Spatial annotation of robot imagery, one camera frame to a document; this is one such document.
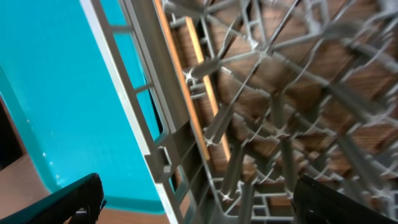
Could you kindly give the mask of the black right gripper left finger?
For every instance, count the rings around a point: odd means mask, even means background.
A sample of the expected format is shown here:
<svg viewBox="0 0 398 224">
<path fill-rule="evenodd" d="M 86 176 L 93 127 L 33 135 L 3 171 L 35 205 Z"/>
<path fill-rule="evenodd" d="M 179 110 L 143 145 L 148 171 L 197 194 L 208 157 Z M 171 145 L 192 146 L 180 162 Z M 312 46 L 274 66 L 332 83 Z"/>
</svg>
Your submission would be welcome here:
<svg viewBox="0 0 398 224">
<path fill-rule="evenodd" d="M 32 205 L 19 210 L 1 223 L 89 223 L 95 224 L 106 200 L 102 181 L 91 173 L 76 182 L 50 194 Z"/>
</svg>

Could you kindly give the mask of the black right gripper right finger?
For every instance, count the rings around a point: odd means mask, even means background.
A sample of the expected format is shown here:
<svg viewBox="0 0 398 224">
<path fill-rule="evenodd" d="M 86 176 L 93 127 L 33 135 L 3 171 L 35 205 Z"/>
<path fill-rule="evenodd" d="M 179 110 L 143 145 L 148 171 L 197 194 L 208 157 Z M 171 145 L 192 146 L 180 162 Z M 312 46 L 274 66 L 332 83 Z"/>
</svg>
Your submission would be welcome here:
<svg viewBox="0 0 398 224">
<path fill-rule="evenodd" d="M 304 224 L 395 224 L 395 221 L 343 194 L 301 175 L 292 206 L 298 223 Z"/>
</svg>

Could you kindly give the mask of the wooden chopstick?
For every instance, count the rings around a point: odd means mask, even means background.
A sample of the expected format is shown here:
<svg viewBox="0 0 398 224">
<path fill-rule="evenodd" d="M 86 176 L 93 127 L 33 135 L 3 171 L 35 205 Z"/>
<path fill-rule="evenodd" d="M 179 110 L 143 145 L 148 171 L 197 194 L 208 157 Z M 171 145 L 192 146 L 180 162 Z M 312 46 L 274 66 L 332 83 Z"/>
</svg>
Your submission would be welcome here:
<svg viewBox="0 0 398 224">
<path fill-rule="evenodd" d="M 195 28 L 193 19 L 191 17 L 186 17 L 185 20 L 186 20 L 186 25 L 187 25 L 187 28 L 188 28 L 188 32 L 189 32 L 190 38 L 192 40 L 193 49 L 195 51 L 195 56 L 196 56 L 196 58 L 198 60 L 198 63 L 202 63 L 202 62 L 204 62 L 205 58 L 203 56 L 203 52 L 202 52 L 202 49 L 201 49 L 201 44 L 200 44 L 200 41 L 199 41 L 199 38 L 198 38 L 198 35 L 197 35 L 197 30 Z M 215 93 L 214 93 L 214 90 L 213 90 L 213 86 L 211 84 L 210 76 L 209 75 L 205 75 L 203 77 L 203 82 L 204 82 L 204 85 L 205 85 L 205 90 L 206 90 L 206 94 L 207 94 L 208 100 L 210 102 L 211 112 L 212 112 L 213 117 L 215 118 L 217 112 L 219 112 L 219 107 L 218 107 L 218 104 L 217 104 L 217 100 L 216 100 L 216 96 L 215 96 Z M 222 135 L 220 142 L 221 142 L 221 145 L 222 145 L 222 148 L 223 148 L 223 152 L 224 152 L 225 158 L 226 158 L 227 161 L 229 161 L 229 159 L 231 157 L 231 152 L 230 152 L 230 149 L 229 149 L 228 139 L 227 139 L 225 134 Z"/>
<path fill-rule="evenodd" d="M 192 127 L 193 133 L 195 135 L 195 138 L 197 140 L 198 148 L 199 148 L 199 150 L 201 150 L 201 154 L 202 154 L 205 162 L 208 162 L 211 159 L 210 153 L 209 153 L 206 143 L 204 142 L 204 139 L 203 139 L 201 124 L 200 124 L 198 116 L 197 116 L 195 105 L 193 104 L 193 101 L 191 100 L 190 90 L 189 90 L 187 84 L 185 83 L 185 76 L 183 74 L 182 66 L 180 63 L 180 59 L 178 57 L 178 52 L 177 52 L 177 49 L 175 46 L 172 32 L 170 30 L 170 26 L 169 26 L 167 17 L 165 15 L 165 12 L 162 9 L 162 1 L 154 0 L 154 4 L 155 4 L 155 8 L 156 8 L 159 20 L 160 20 L 160 24 L 162 26 L 162 30 L 165 35 L 166 43 L 169 48 L 172 62 L 175 67 L 175 70 L 176 70 L 178 82 L 179 82 L 180 88 L 182 90 L 184 100 L 187 105 L 188 113 L 190 116 L 191 127 Z"/>
</svg>

